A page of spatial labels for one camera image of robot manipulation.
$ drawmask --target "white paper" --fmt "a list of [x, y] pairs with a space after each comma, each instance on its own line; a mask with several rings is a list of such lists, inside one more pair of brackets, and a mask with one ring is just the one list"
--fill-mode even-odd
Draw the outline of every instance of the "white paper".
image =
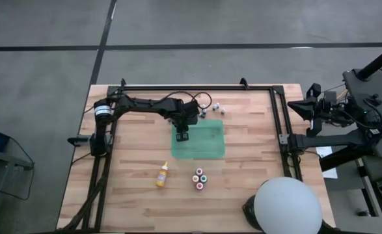
[[[321, 156], [321, 158], [326, 157], [327, 155], [330, 155], [333, 153], [333, 149], [330, 146], [325, 147], [317, 147], [316, 153]], [[322, 175], [324, 178], [327, 179], [338, 179], [338, 175], [336, 174], [335, 168], [330, 169], [326, 172], [322, 172]]]

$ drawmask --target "bottle cap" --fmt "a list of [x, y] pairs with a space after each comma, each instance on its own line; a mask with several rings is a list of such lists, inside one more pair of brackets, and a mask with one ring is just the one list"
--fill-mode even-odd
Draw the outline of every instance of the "bottle cap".
[[196, 174], [197, 176], [202, 176], [202, 174], [203, 174], [202, 169], [201, 169], [201, 168], [197, 168], [197, 169], [195, 170], [195, 174]]
[[208, 178], [206, 177], [206, 175], [203, 175], [200, 178], [201, 183], [206, 183], [207, 180], [208, 180]]
[[167, 170], [167, 161], [165, 162], [165, 165], [162, 166], [162, 169]]
[[204, 185], [202, 183], [197, 183], [196, 188], [198, 191], [201, 191], [204, 188]]
[[198, 183], [199, 182], [199, 177], [197, 175], [194, 175], [192, 177], [192, 181], [194, 181], [195, 183]]

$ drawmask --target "wooden tabletop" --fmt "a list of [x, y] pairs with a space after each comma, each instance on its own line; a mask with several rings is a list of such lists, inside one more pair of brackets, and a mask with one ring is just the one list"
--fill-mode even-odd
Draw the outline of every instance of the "wooden tabletop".
[[[287, 101], [303, 98], [299, 84], [284, 84], [284, 89]], [[105, 98], [106, 93], [107, 85], [91, 86], [85, 109]], [[168, 93], [134, 91], [128, 95], [159, 99]], [[265, 180], [283, 176], [269, 92], [209, 93], [214, 103], [226, 109], [225, 115], [209, 109], [206, 117], [224, 123], [226, 153], [222, 159], [176, 160], [171, 155], [171, 125], [157, 114], [129, 112], [118, 120], [102, 231], [256, 231], [246, 222], [241, 206]], [[190, 100], [183, 94], [174, 97]], [[197, 99], [200, 104], [209, 103], [206, 96]], [[308, 122], [302, 121], [294, 111], [289, 109], [289, 112], [294, 133], [305, 133]], [[92, 134], [94, 124], [94, 114], [90, 111], [82, 119], [80, 134]], [[88, 152], [88, 146], [77, 148], [74, 159]], [[165, 161], [169, 162], [166, 184], [157, 188], [156, 177]], [[93, 157], [88, 156], [72, 166], [58, 228], [65, 226], [85, 201], [92, 165]], [[203, 168], [208, 176], [201, 192], [195, 190], [191, 181], [196, 168]], [[334, 226], [317, 156], [302, 155], [301, 171], [304, 182], [321, 201], [324, 220]], [[94, 209], [92, 220], [95, 220]]]

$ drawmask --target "white ball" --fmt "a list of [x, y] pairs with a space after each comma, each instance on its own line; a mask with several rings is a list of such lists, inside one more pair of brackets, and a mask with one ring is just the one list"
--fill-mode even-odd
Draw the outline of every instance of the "white ball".
[[254, 198], [257, 222], [267, 234], [317, 234], [321, 204], [304, 183], [289, 177], [266, 181]]

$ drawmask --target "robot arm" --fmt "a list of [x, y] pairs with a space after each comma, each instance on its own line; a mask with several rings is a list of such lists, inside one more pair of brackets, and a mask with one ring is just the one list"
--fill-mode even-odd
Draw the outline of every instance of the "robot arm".
[[126, 94], [117, 97], [109, 96], [94, 103], [95, 113], [95, 134], [90, 139], [91, 155], [103, 157], [108, 152], [106, 140], [107, 125], [117, 121], [123, 114], [134, 112], [158, 113], [164, 119], [172, 119], [172, 124], [176, 127], [176, 140], [189, 140], [187, 131], [188, 125], [198, 122], [198, 102], [192, 99], [184, 103], [182, 99], [164, 97], [160, 100], [131, 98]]

